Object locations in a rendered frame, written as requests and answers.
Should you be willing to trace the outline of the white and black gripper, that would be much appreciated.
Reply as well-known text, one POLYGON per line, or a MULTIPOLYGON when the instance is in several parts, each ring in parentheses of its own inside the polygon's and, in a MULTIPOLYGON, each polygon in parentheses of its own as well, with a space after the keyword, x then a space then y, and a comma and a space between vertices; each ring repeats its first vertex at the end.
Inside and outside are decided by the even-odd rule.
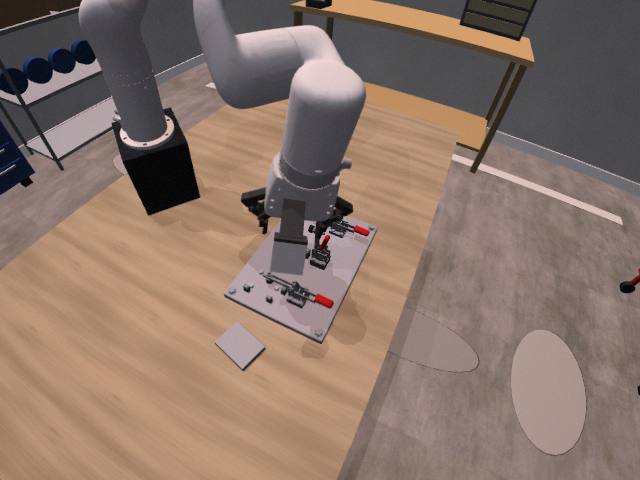
POLYGON ((263 234, 267 234, 268 218, 281 218, 284 199, 306 201, 304 220, 316 221, 316 238, 320 239, 332 223, 353 213, 353 204, 337 196, 340 176, 336 176, 331 184, 321 189, 298 187, 289 182, 283 176, 280 166, 277 166, 280 153, 272 161, 266 187, 242 193, 241 202, 249 212, 258 217, 259 227, 263 227, 263 234), (265 203, 258 202, 261 200, 265 200, 265 203))

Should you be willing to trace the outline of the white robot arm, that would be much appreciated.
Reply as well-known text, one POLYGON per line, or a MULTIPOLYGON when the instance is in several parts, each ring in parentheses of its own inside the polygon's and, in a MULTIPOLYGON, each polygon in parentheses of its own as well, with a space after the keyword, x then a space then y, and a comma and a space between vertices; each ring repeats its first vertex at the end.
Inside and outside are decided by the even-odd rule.
MULTIPOLYGON (((175 132, 140 32, 147 5, 148 0, 82 0, 79 8, 81 30, 118 107, 112 119, 120 122, 123 143, 136 150, 157 148, 175 132)), ((193 11, 210 75, 229 106, 249 109, 289 99, 279 160, 283 176, 298 187, 321 189, 350 169, 352 159, 344 155, 366 89, 326 32, 304 25, 235 35, 225 0, 193 0, 193 11)), ((303 275, 305 206, 306 201, 283 200, 270 272, 303 275)))

